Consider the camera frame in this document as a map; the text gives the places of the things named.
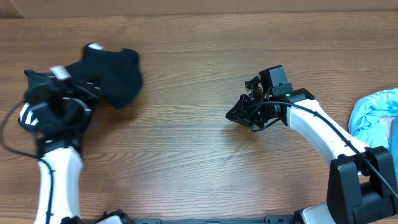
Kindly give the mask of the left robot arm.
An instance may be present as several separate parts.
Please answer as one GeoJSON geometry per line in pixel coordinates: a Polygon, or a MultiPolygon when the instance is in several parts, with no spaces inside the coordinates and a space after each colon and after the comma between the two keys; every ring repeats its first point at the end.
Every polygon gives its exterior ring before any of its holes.
{"type": "Polygon", "coordinates": [[[19,124],[33,133],[40,169],[36,223],[80,218],[82,139],[101,97],[94,81],[28,75],[19,124]]]}

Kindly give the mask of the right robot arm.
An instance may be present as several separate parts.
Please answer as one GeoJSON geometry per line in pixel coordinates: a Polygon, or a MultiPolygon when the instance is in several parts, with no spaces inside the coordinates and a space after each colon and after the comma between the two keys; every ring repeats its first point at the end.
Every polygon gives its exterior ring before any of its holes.
{"type": "Polygon", "coordinates": [[[326,201],[293,215],[268,215],[265,223],[372,223],[397,215],[391,153],[345,131],[306,89],[295,90],[282,65],[245,82],[247,92],[226,119],[253,132],[281,121],[301,134],[329,166],[326,201]]]}

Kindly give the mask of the plain black t-shirt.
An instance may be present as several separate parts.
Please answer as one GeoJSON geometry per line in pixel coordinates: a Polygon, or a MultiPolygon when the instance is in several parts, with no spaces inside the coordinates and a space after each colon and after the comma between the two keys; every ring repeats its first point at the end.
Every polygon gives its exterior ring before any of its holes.
{"type": "Polygon", "coordinates": [[[127,107],[143,85],[140,56],[132,49],[112,52],[89,43],[83,47],[81,59],[65,68],[72,78],[95,83],[116,109],[127,107]]]}

